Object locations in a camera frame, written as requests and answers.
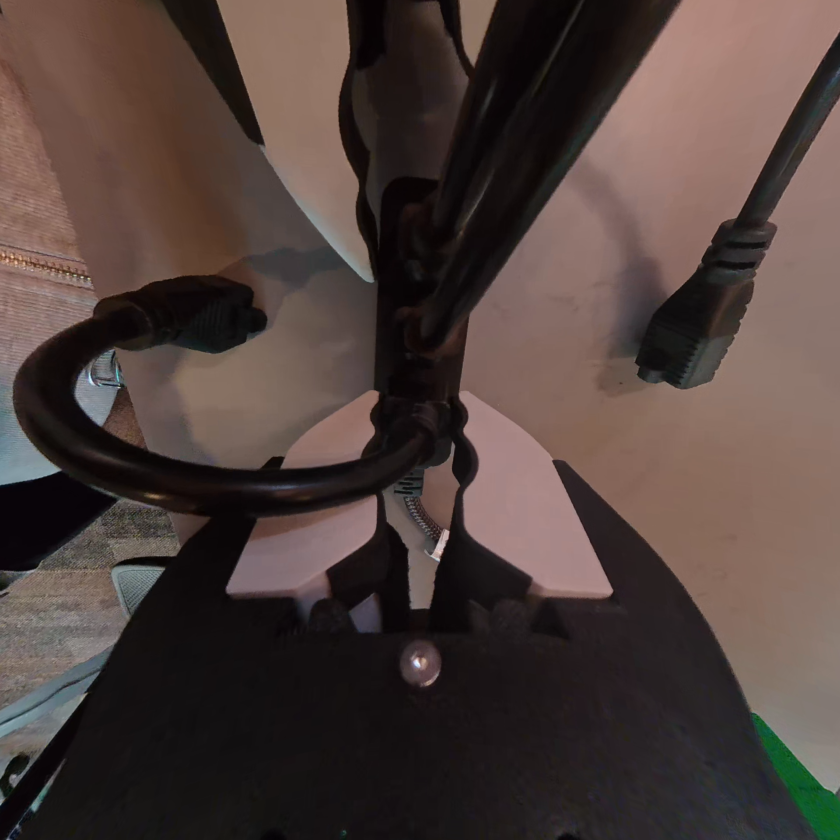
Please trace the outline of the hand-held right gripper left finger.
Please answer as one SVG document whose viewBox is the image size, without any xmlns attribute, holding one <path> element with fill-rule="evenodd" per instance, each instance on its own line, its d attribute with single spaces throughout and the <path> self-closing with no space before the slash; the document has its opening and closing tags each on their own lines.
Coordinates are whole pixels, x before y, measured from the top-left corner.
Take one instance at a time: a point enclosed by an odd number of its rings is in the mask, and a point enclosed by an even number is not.
<svg viewBox="0 0 840 840">
<path fill-rule="evenodd" d="M 374 435 L 377 392 L 365 392 L 311 427 L 282 469 L 358 459 Z M 324 597 L 327 572 L 375 535 L 379 502 L 367 497 L 314 512 L 257 521 L 227 583 L 231 597 Z"/>
</svg>

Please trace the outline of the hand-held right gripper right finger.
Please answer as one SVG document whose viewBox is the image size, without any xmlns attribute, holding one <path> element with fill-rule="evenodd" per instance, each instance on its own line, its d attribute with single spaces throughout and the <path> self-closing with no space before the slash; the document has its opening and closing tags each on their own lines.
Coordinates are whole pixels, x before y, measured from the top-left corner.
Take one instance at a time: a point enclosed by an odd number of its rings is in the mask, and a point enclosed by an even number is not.
<svg viewBox="0 0 840 840">
<path fill-rule="evenodd" d="M 512 420 L 469 392 L 463 437 L 469 466 L 459 481 L 465 534 L 523 573 L 530 595 L 613 595 L 549 452 Z"/>
</svg>

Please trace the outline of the grey mesh panel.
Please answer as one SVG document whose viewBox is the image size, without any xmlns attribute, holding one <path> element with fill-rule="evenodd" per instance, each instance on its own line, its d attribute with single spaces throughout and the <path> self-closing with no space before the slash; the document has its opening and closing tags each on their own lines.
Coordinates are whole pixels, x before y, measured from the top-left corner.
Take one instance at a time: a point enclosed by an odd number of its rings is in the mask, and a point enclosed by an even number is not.
<svg viewBox="0 0 840 840">
<path fill-rule="evenodd" d="M 160 558 L 139 558 L 116 564 L 111 581 L 124 615 L 131 618 L 165 571 Z"/>
</svg>

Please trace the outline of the green box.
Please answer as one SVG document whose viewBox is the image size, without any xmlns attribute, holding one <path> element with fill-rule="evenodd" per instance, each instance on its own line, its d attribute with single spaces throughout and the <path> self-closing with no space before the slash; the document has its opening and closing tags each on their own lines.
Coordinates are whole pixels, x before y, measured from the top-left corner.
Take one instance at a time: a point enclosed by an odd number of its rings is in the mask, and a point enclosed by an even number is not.
<svg viewBox="0 0 840 840">
<path fill-rule="evenodd" d="M 779 735 L 755 711 L 751 711 L 753 722 L 774 763 L 792 765 L 795 760 L 810 777 L 831 795 L 838 797 L 839 748 L 838 739 L 831 736 L 828 744 L 808 741 L 798 737 Z"/>
</svg>

